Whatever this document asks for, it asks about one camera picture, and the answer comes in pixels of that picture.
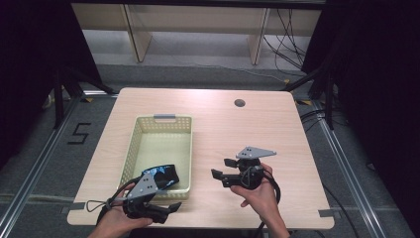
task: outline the cord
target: cord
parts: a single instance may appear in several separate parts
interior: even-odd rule
[[[94,210],[96,210],[98,207],[102,206],[102,205],[106,205],[108,210],[110,210],[113,206],[112,202],[116,201],[116,200],[120,200],[117,199],[118,194],[120,194],[120,192],[122,192],[128,185],[130,185],[131,183],[137,183],[139,182],[139,180],[142,178],[143,175],[137,177],[137,178],[132,178],[129,181],[127,181],[126,183],[124,183],[124,185],[120,186],[117,191],[114,193],[114,195],[112,195],[110,198],[108,198],[106,201],[98,201],[98,200],[88,200],[86,202],[86,210],[88,212],[92,212]],[[90,202],[99,202],[100,204],[95,206],[93,209],[89,209],[89,203]]]
[[[272,185],[272,187],[275,190],[275,200],[277,201],[277,204],[280,203],[280,199],[281,199],[281,190],[280,190],[280,186],[278,185],[278,183],[274,180],[274,177],[272,176],[272,174],[267,171],[267,170],[263,170],[264,172],[267,172],[270,177],[268,177],[266,174],[263,174],[263,177],[266,178],[269,183]],[[262,232],[263,227],[265,226],[265,224],[262,222],[259,226],[259,228],[257,229],[256,233],[254,234],[254,238],[257,238],[259,236],[259,234]]]
[[[305,133],[307,133],[309,130],[311,130],[312,129],[312,127],[314,127],[317,123],[319,123],[320,121],[322,121],[322,119],[324,119],[325,117],[321,117],[321,118],[317,118],[317,121],[316,122],[314,122],[314,123],[312,123],[312,125],[310,125],[309,126],[309,128],[307,128],[306,130],[305,130]]]
[[[274,51],[274,53],[275,53],[275,66],[277,67],[277,69],[279,69],[278,68],[278,66],[277,66],[277,60],[276,60],[276,56],[280,56],[281,58],[283,58],[283,59],[285,59],[285,60],[287,60],[289,63],[291,63],[292,65],[294,65],[295,67],[297,67],[298,69],[301,69],[302,68],[302,64],[303,64],[303,59],[302,59],[302,57],[304,57],[304,54],[305,54],[305,52],[303,51],[303,50],[301,50],[300,48],[298,48],[297,47],[297,45],[296,45],[296,42],[295,42],[295,40],[294,40],[294,34],[293,34],[293,25],[292,25],[292,14],[293,14],[293,10],[292,9],[289,9],[288,10],[288,13],[289,13],[289,16],[288,16],[288,24],[287,24],[287,26],[284,24],[284,21],[283,21],[283,19],[281,18],[281,15],[280,15],[280,12],[279,12],[279,10],[277,9],[277,15],[278,15],[278,18],[279,18],[279,20],[280,20],[280,22],[281,22],[281,25],[283,26],[283,29],[284,29],[284,36],[282,37],[282,39],[280,39],[278,36],[276,36],[277,37],[277,39],[278,39],[278,41],[280,42],[280,44],[279,44],[279,46],[278,46],[278,48],[277,49],[275,49],[273,46],[271,46],[269,43],[268,43],[268,41],[266,40],[266,38],[264,38],[265,39],[265,41],[267,42],[267,44],[268,44],[268,46]],[[289,40],[290,40],[290,42],[292,43],[292,45],[293,45],[293,47],[294,47],[294,50],[293,49],[291,49],[290,47],[288,47],[287,45],[285,45],[284,44],[284,39],[285,38],[288,38]],[[298,59],[298,61],[299,62],[295,62],[295,61],[293,61],[292,59],[290,59],[290,58],[288,58],[287,56],[285,56],[285,55],[283,55],[282,53],[280,53],[279,52],[279,49],[280,49],[280,47],[281,46],[284,46],[286,49],[288,49],[288,50],[290,50],[291,52],[294,52],[294,53],[296,53],[296,56],[297,56],[297,59]]]
[[[196,65],[196,66],[201,66],[201,67],[214,67],[214,68],[224,68],[224,69],[228,69],[228,70],[233,70],[233,71],[242,71],[242,72],[245,72],[245,73],[248,73],[248,74],[251,74],[251,75],[255,75],[255,76],[262,76],[262,77],[269,77],[269,78],[273,78],[273,79],[275,79],[275,80],[277,80],[277,81],[280,81],[280,82],[283,82],[284,83],[284,80],[282,80],[282,79],[280,79],[280,78],[278,78],[278,77],[275,77],[275,76],[273,76],[273,75],[268,75],[268,74],[261,74],[261,73],[255,73],[255,72],[251,72],[251,71],[248,71],[248,70],[245,70],[245,69],[240,69],[240,68],[231,68],[231,67],[226,67],[226,66],[221,66],[221,65],[211,65],[211,64],[202,64],[202,63],[197,63],[197,62],[191,62],[191,61],[183,61],[183,60],[180,60],[180,59],[178,59],[177,57],[175,57],[174,55],[172,55],[171,53],[170,53],[170,50],[168,50],[168,49],[166,49],[166,48],[164,48],[164,47],[162,47],[161,46],[161,44],[155,39],[155,38],[152,38],[152,41],[155,41],[157,44],[159,44],[160,46],[160,48],[162,48],[162,49],[164,49],[174,60],[176,60],[176,61],[178,61],[178,62],[181,62],[181,63],[185,63],[185,64],[187,64],[187,65]]]
[[[342,203],[339,201],[339,199],[333,194],[333,192],[326,186],[324,185],[324,183],[322,182],[322,186],[324,187],[325,190],[328,191],[328,193],[330,193],[330,195],[337,201],[337,204],[339,204],[340,208],[342,209],[344,215],[346,216],[347,220],[350,223],[350,226],[352,226],[353,232],[355,233],[355,236],[357,238],[359,238],[359,233],[356,230],[355,224],[353,223],[352,219],[350,218],[349,214],[347,213],[346,209],[344,208],[344,206],[342,205]]]

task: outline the gray floor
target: gray floor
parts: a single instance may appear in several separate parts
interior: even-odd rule
[[[267,46],[263,47],[260,64],[251,65],[245,36],[156,33],[142,63],[134,62],[125,33],[86,31],[85,36],[105,84],[114,89],[138,86],[279,90],[287,79],[293,81],[299,78],[277,71],[274,55]],[[306,49],[309,42],[307,38],[296,41],[301,44],[302,49]],[[282,70],[296,70],[294,66],[280,60],[278,66]],[[299,71],[288,72],[302,74]],[[296,89],[293,92],[295,98],[304,97],[309,86],[310,84]],[[95,97],[92,102],[82,100],[74,103],[74,110],[57,138],[48,163],[13,224],[9,237],[85,237],[89,234],[92,226],[68,225],[66,213],[115,100],[116,98],[104,96]],[[73,105],[69,102],[65,104],[67,108]],[[312,105],[297,105],[297,108],[300,115],[314,110]],[[333,119],[334,134],[355,171],[366,199],[377,215],[378,223],[383,227],[385,237],[414,237],[380,178],[366,166],[368,158],[351,125],[347,124],[345,115],[336,111]],[[31,172],[31,167],[43,152],[44,145],[53,133],[53,123],[54,110],[50,107],[38,118],[21,153],[12,158],[0,172],[1,213],[6,212],[14,194],[19,192],[21,184]],[[78,123],[90,123],[90,126],[82,128],[89,135],[84,144],[69,145],[68,142],[80,140],[72,135]],[[321,181],[337,197],[336,200],[326,190],[335,213],[336,225],[331,230],[321,231],[322,234],[325,237],[356,237],[351,221],[359,237],[374,237],[369,232],[361,208],[358,207],[325,136],[323,123],[312,116],[304,120],[303,125],[307,130],[308,142]],[[344,206],[350,221],[338,202]],[[292,232],[292,237],[322,237],[317,231]],[[218,234],[215,232],[213,237],[219,237]]]

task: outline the black clamp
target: black clamp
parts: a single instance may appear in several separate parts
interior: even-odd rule
[[[157,191],[158,186],[152,175],[143,174],[139,182],[127,193],[127,199],[123,203],[124,212],[133,219],[146,217],[155,223],[164,224],[167,217],[176,212],[182,203],[172,204],[168,208],[150,204]]]
[[[276,155],[276,152],[263,150],[255,147],[246,147],[238,155],[237,161],[225,159],[225,166],[238,168],[238,175],[224,175],[223,172],[211,170],[214,179],[222,182],[223,187],[240,185],[246,189],[255,189],[259,187],[264,178],[263,167],[260,158]]]

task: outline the basket handle slot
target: basket handle slot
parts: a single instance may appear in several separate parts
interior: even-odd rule
[[[154,119],[156,123],[175,123],[175,114],[155,114]]]

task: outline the metal rail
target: metal rail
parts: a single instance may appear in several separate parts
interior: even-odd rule
[[[12,202],[9,204],[9,207],[3,214],[0,221],[0,237],[6,238],[12,231],[12,228],[15,225],[19,215],[21,214],[31,192],[33,191],[45,167],[47,166],[47,163],[53,154],[57,142],[67,125],[68,118],[76,108],[78,101],[79,98],[71,99],[69,105],[66,108],[62,122],[56,129],[52,131],[52,134],[50,135],[46,145],[32,166],[31,171],[28,173],[27,177],[19,188],[19,191],[15,194]]]
[[[316,110],[322,109],[319,102],[317,101],[314,101],[314,107]],[[362,218],[367,225],[367,230],[369,231],[371,237],[386,237],[376,212],[371,206],[367,195],[359,183],[359,180],[353,171],[352,166],[350,165],[349,160],[347,159],[346,154],[344,153],[340,142],[336,137],[336,134],[333,130],[330,130],[330,127],[327,125],[325,120],[321,120],[321,127],[324,131],[325,137],[328,140],[328,143],[331,146],[331,149],[333,150],[339,168],[341,169],[346,183],[349,186],[350,192],[352,193],[352,196],[356,202],[356,205],[362,214]]]

